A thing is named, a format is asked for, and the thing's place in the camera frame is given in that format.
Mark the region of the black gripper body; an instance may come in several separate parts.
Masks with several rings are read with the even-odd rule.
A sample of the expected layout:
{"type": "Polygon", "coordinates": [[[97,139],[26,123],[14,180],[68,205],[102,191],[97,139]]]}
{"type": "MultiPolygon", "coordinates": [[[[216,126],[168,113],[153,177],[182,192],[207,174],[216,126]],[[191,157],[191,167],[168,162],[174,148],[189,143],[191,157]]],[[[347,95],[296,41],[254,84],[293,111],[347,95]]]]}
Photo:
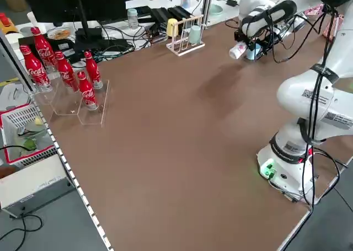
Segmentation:
{"type": "Polygon", "coordinates": [[[262,40],[259,41],[261,46],[261,53],[266,55],[268,51],[272,50],[273,46],[277,44],[277,34],[267,33],[262,40]]]}
{"type": "Polygon", "coordinates": [[[255,48],[254,39],[247,37],[241,31],[234,32],[234,39],[238,44],[246,46],[249,50],[253,50],[255,48]]]}

